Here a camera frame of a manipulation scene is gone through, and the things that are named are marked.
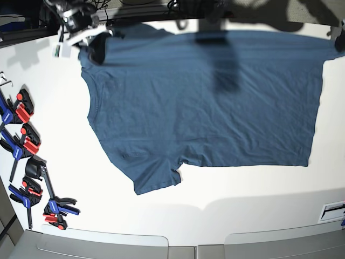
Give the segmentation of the metal hex key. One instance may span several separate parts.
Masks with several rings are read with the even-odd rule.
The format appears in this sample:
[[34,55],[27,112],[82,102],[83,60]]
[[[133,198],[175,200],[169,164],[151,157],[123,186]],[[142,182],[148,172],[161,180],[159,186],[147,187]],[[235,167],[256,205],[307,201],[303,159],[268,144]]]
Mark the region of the metal hex key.
[[13,82],[6,77],[3,71],[0,72],[0,77],[1,77],[0,87],[4,85],[10,85],[11,87],[13,87]]

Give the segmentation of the grey right chair back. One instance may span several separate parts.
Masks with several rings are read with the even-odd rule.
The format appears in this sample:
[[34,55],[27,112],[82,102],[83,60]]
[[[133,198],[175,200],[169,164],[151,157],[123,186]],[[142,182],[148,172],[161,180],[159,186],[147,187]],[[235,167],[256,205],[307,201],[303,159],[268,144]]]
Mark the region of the grey right chair back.
[[202,245],[197,258],[344,258],[339,222],[306,227],[235,233],[224,244]]

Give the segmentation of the grey left chair back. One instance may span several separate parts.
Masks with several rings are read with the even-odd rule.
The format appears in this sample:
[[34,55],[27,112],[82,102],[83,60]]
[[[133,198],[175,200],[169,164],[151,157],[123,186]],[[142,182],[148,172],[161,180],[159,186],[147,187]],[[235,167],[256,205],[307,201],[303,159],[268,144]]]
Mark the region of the grey left chair back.
[[26,230],[10,258],[195,258],[193,247],[135,246]]

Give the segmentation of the bottom blue red bar clamp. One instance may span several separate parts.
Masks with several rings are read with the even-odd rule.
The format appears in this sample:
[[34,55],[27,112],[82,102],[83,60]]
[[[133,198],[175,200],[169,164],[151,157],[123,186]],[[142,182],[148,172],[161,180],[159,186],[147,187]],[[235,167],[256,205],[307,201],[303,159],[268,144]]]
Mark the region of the bottom blue red bar clamp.
[[75,208],[76,200],[72,198],[59,198],[55,195],[50,181],[50,177],[46,166],[41,166],[42,177],[45,180],[46,187],[49,193],[49,200],[44,208],[43,216],[45,221],[60,230],[66,230],[68,225],[64,217],[68,214],[79,215],[80,210]]

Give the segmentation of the top blue red bar clamp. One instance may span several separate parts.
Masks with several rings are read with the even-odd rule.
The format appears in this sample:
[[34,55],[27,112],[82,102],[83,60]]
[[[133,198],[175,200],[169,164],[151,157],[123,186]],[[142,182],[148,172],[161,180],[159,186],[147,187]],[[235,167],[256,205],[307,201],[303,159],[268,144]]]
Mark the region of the top blue red bar clamp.
[[30,120],[34,112],[34,104],[28,91],[22,88],[16,96],[16,101],[5,100],[1,92],[1,131],[8,124],[24,124]]

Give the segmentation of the blue red bar clamp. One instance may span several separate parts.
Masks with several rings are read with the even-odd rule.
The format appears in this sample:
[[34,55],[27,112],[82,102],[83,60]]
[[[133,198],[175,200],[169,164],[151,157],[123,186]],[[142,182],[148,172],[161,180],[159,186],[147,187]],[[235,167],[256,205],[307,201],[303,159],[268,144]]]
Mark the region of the blue red bar clamp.
[[22,88],[16,96],[16,101],[5,100],[1,92],[1,131],[8,124],[24,124],[30,120],[34,112],[34,104],[28,91]]
[[76,200],[72,198],[59,198],[55,195],[50,181],[50,177],[46,166],[41,166],[42,177],[45,180],[46,187],[49,193],[49,200],[44,208],[43,216],[45,221],[60,230],[66,230],[68,225],[64,217],[68,214],[79,215],[80,210],[75,208]]
[[41,201],[43,190],[41,186],[32,178],[24,176],[22,187],[17,189],[12,184],[9,185],[10,199],[21,203],[27,211],[27,221],[29,229],[32,229],[31,208]]
[[29,123],[24,123],[20,132],[22,136],[19,139],[16,135],[12,136],[5,128],[1,130],[1,136],[3,137],[1,146],[10,152],[14,158],[9,178],[10,182],[14,179],[19,160],[36,155],[41,144],[40,135]]

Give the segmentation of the dark blue T-shirt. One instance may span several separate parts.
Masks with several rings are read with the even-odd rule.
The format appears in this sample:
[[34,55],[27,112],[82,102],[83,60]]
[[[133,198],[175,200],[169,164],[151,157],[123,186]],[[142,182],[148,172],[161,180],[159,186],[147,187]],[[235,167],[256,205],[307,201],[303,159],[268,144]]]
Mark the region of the dark blue T-shirt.
[[342,57],[321,38],[145,24],[107,37],[101,64],[91,54],[88,121],[138,195],[179,184],[184,163],[308,166],[323,64]]

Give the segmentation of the grey chair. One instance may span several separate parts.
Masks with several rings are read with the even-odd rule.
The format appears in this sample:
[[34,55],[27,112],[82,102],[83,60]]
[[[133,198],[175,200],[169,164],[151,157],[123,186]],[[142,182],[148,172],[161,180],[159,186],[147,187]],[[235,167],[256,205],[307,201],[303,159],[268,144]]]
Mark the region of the grey chair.
[[135,246],[26,230],[10,258],[195,258],[193,247]]
[[306,227],[235,233],[224,244],[202,245],[197,258],[344,258],[339,222]]

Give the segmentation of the white slotted label plate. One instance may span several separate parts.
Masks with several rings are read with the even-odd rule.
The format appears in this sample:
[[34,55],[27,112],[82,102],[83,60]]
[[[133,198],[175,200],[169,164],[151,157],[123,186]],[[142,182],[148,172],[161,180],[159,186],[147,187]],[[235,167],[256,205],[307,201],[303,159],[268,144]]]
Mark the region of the white slotted label plate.
[[344,219],[344,201],[323,205],[318,223],[327,223]]

